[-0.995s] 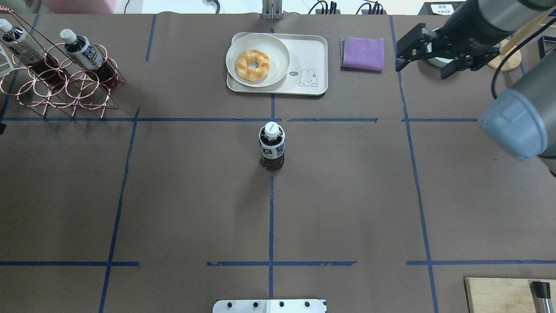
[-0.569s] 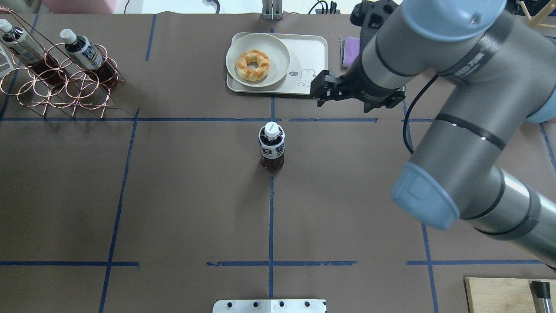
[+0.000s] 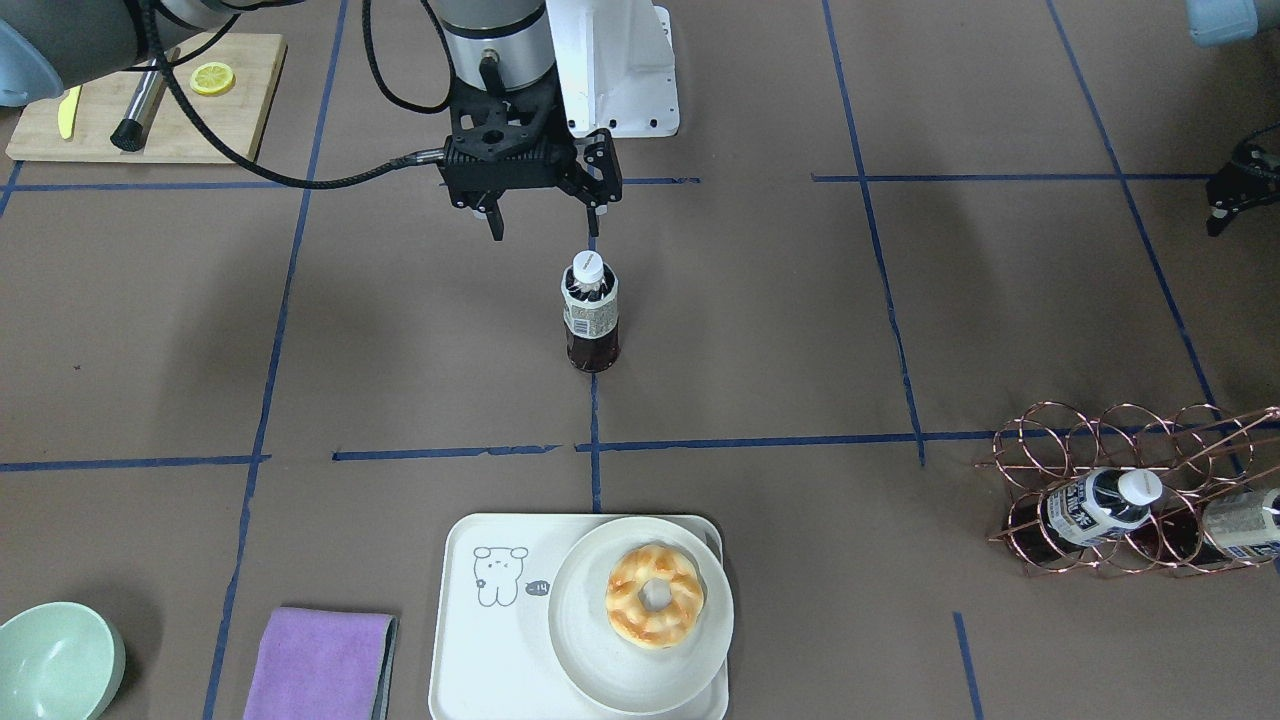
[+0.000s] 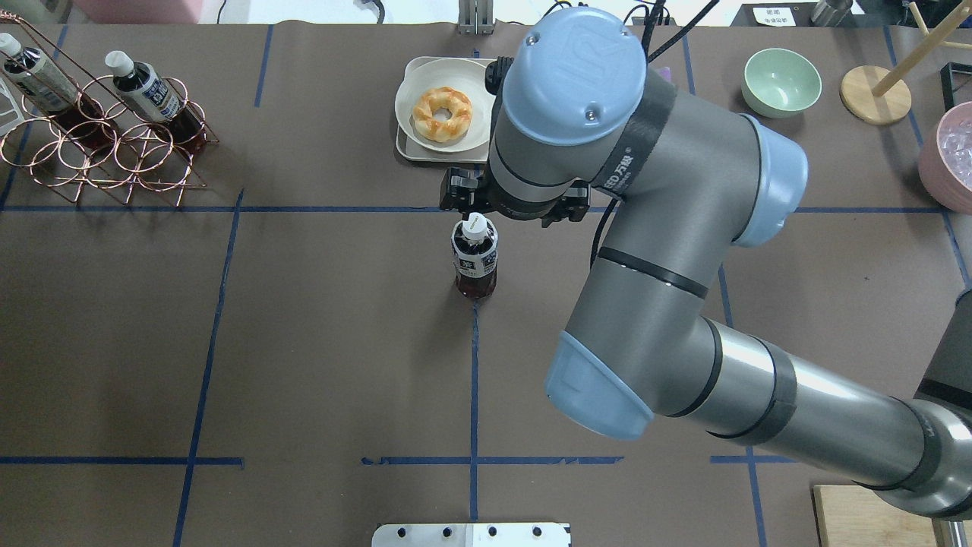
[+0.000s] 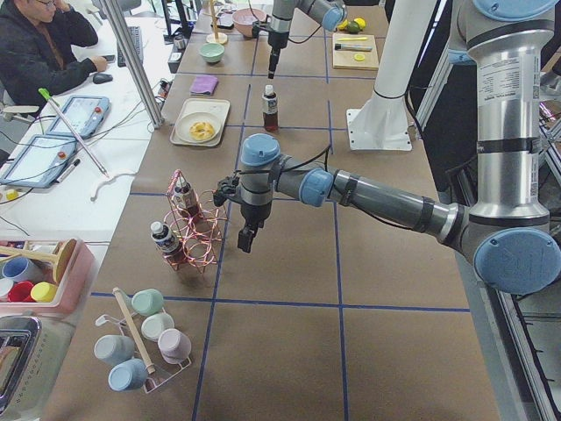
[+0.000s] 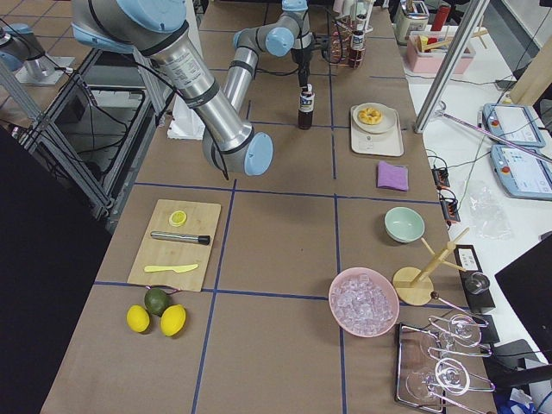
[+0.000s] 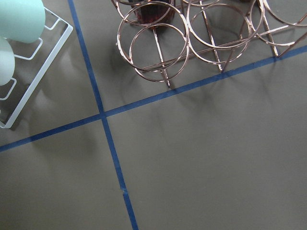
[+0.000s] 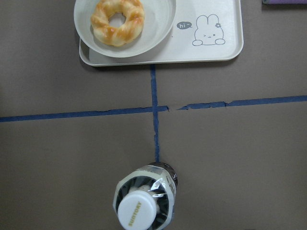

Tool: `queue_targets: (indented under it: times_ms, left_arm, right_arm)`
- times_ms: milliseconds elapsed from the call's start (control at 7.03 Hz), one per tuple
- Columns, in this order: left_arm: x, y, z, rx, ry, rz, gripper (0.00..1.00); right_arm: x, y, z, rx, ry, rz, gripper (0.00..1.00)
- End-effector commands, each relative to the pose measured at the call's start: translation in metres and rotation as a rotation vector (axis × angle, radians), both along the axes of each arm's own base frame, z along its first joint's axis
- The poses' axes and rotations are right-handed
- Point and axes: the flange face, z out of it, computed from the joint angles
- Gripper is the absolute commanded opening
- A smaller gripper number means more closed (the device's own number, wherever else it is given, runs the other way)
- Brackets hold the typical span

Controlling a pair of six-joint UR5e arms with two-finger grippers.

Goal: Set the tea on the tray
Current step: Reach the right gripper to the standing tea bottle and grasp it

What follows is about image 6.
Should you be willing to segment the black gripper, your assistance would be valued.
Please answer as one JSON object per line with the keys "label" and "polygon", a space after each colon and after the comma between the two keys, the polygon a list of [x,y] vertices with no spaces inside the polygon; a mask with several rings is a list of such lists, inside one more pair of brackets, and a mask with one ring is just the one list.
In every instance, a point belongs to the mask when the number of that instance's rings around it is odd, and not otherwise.
{"label": "black gripper", "polygon": [[298,65],[298,81],[301,91],[308,91],[312,50],[310,47],[293,48],[291,53],[292,60]]}

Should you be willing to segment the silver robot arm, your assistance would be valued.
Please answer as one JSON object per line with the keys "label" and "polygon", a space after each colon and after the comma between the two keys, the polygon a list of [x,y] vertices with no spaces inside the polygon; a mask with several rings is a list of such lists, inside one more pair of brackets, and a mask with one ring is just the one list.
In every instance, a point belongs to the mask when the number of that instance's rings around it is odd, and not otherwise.
{"label": "silver robot arm", "polygon": [[248,87],[257,72],[261,53],[284,57],[288,53],[298,65],[298,82],[304,97],[314,95],[308,80],[315,46],[306,1],[284,1],[278,21],[255,28],[245,28],[233,38],[235,57],[230,63],[224,94],[239,110]]}
{"label": "silver robot arm", "polygon": [[263,174],[273,159],[269,135],[240,118],[188,35],[182,1],[75,1],[74,37],[155,61],[205,126],[204,157],[223,173]]}

